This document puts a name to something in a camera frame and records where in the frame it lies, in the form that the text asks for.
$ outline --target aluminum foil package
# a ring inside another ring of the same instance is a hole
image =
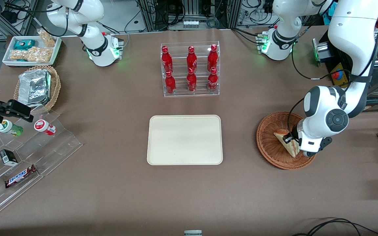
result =
[[[45,105],[49,101],[48,80],[51,74],[45,69],[26,71],[18,76],[18,101],[29,107]]]

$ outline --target wicker basket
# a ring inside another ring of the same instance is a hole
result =
[[[28,69],[30,70],[36,70],[36,69],[46,69],[51,74],[51,100],[45,105],[46,110],[50,110],[56,103],[57,97],[59,95],[60,91],[60,79],[59,75],[57,74],[56,70],[51,66],[33,66],[32,68]],[[17,82],[17,87],[15,87],[14,92],[14,99],[18,99],[18,88],[20,87],[20,80]]]
[[[273,134],[278,129],[288,129],[287,127],[288,112],[279,111],[265,117],[258,126],[256,132],[256,142],[262,155],[272,165],[285,170],[297,170],[309,165],[315,158],[306,157],[300,151],[295,158],[291,157],[284,146]],[[301,119],[300,115],[291,113],[290,128],[294,127]]]

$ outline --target red cap bottle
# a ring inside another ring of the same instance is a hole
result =
[[[211,68],[211,74],[208,76],[207,89],[209,92],[214,92],[217,90],[218,76],[217,69],[215,67]]]
[[[207,70],[211,72],[212,67],[217,66],[218,62],[218,53],[217,53],[218,46],[216,44],[211,45],[211,51],[208,54],[208,64],[207,64]]]
[[[173,61],[171,59],[170,53],[168,52],[167,46],[162,46],[161,51],[162,51],[161,61],[162,61],[164,70],[170,70],[171,72],[173,72]]]
[[[165,86],[167,89],[168,94],[175,94],[176,93],[176,81],[174,80],[173,76],[171,76],[171,71],[167,70],[165,72]]]
[[[186,76],[188,82],[188,90],[194,92],[196,90],[196,75],[193,68],[188,68],[188,75]]]
[[[194,46],[189,46],[188,48],[188,56],[186,58],[186,62],[188,65],[188,68],[193,68],[194,71],[196,71],[197,67],[197,57],[195,55],[195,47]]]

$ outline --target brown table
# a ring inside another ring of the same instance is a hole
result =
[[[309,76],[327,72],[312,65],[311,46],[325,30],[312,27],[296,45],[296,65]],[[216,40],[221,94],[164,98],[160,44]],[[256,145],[262,118],[289,110],[314,85],[330,85],[328,79],[304,79],[291,59],[258,55],[255,45],[230,30],[135,34],[123,60],[106,68],[88,59],[78,38],[63,41],[54,110],[84,146],[0,212],[0,235],[179,236],[201,229],[206,236],[288,236],[326,217],[378,231],[378,112],[351,119],[301,170],[272,166]],[[23,71],[2,66],[1,100],[12,97]],[[301,106],[294,111],[303,115]],[[221,117],[222,164],[147,163],[149,119],[177,114]],[[332,225],[324,232],[354,231]]]

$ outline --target clear acrylic bottle rack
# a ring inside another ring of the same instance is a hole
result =
[[[217,45],[218,62],[217,62],[217,89],[214,92],[207,90],[208,76],[210,73],[207,70],[208,54],[211,51],[211,45]],[[220,42],[183,42],[183,43],[162,43],[161,46],[167,46],[168,52],[173,61],[173,77],[176,81],[176,93],[167,93],[165,85],[165,70],[161,61],[161,47],[160,51],[160,66],[162,73],[162,84],[164,97],[188,97],[188,96],[216,96],[220,94]],[[188,55],[188,47],[195,47],[195,55],[197,56],[197,86],[194,92],[190,92],[187,88],[186,76],[188,74],[186,57]]]
[[[63,127],[57,119],[59,114],[56,112],[37,107],[33,109],[32,114],[34,116],[32,123],[24,120],[15,122],[24,129],[20,136],[0,133],[0,151],[2,149],[12,151],[18,161],[16,166],[6,166],[0,156],[0,211],[82,146],[76,137]],[[33,125],[39,119],[54,125],[56,133],[48,136],[46,133],[36,131]],[[5,181],[31,165],[36,167],[36,172],[12,187],[5,187]]]

